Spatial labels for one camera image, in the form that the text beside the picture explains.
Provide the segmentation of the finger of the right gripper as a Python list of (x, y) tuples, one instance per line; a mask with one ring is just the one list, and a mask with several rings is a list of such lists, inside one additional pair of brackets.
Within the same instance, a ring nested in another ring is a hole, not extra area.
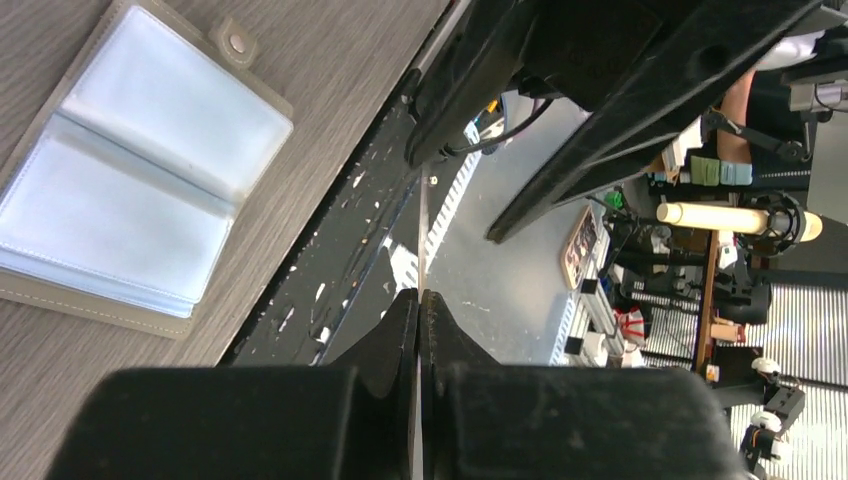
[(817, 1), (698, 1), (530, 178), (486, 232), (501, 244), (554, 208), (637, 175)]
[(537, 18), (535, 1), (460, 1), (413, 95), (405, 160), (434, 156), (509, 83)]

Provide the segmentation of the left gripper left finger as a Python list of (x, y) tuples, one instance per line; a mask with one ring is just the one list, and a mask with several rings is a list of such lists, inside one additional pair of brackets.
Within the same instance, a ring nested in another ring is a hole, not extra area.
[(101, 381), (52, 479), (408, 479), (418, 294), (318, 366), (135, 368)]

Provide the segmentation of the gold credit card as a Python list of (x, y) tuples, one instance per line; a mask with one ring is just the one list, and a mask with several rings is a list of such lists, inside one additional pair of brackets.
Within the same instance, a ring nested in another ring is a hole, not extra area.
[[(419, 216), (418, 216), (418, 236), (417, 236), (417, 290), (418, 300), (422, 302), (422, 296), (426, 289), (426, 264), (427, 264), (427, 238), (429, 232), (429, 183), (430, 183), (430, 165), (425, 163), (421, 167), (419, 181)], [(423, 400), (422, 400), (422, 383), (421, 383), (421, 359), (417, 358), (416, 364), (416, 380), (417, 394), (416, 398), (416, 429), (414, 438), (414, 479), (424, 478), (424, 455), (423, 455)]]

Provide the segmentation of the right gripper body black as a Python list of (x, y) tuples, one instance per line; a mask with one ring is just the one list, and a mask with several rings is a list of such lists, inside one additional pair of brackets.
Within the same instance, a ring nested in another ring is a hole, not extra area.
[(647, 54), (670, 39), (698, 1), (518, 1), (527, 32), (516, 91), (567, 98), (595, 111)]

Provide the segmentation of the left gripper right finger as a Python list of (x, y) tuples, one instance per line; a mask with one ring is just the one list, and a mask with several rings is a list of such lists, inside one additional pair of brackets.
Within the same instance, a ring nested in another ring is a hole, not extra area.
[(717, 399), (679, 368), (503, 365), (421, 297), (427, 479), (743, 479)]

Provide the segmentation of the grey card holder wallet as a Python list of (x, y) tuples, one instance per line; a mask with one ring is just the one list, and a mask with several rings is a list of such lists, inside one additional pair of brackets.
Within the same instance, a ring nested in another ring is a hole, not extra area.
[(1, 296), (183, 339), (294, 130), (256, 36), (114, 1), (1, 172)]

